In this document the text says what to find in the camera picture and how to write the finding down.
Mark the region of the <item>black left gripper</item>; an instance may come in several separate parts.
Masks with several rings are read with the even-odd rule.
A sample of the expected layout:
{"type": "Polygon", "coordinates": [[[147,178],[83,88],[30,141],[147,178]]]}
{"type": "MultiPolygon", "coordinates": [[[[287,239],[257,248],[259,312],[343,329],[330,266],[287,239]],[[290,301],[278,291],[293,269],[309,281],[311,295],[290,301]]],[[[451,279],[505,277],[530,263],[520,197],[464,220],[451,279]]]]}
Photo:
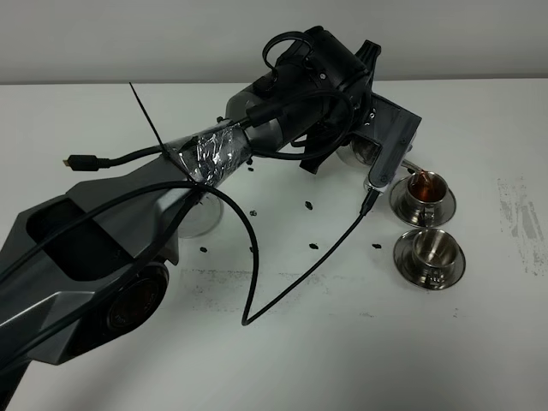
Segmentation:
{"type": "Polygon", "coordinates": [[[346,104],[339,99],[329,98],[327,114],[301,134],[303,141],[295,142],[295,147],[304,148],[303,155],[310,155],[310,158],[301,159],[299,163],[305,171],[315,175],[331,154],[349,144],[351,133],[366,123],[372,112],[372,83],[380,54],[381,46],[368,39],[355,53],[366,66],[368,78],[353,85],[353,94],[348,96],[353,111],[349,112],[346,104]]]}

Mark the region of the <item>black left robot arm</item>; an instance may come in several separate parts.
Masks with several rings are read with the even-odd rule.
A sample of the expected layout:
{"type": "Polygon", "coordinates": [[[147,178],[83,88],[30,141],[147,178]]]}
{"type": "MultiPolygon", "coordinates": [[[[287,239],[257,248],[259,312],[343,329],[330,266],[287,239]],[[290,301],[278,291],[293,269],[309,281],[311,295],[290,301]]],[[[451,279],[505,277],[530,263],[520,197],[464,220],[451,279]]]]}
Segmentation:
{"type": "Polygon", "coordinates": [[[147,158],[125,176],[84,181],[21,212],[1,250],[1,404],[34,361],[59,365],[144,324],[164,298],[177,230],[252,157],[322,163],[373,110],[379,45],[350,51],[313,27],[229,100],[205,131],[121,158],[72,155],[96,171],[147,158]]]}

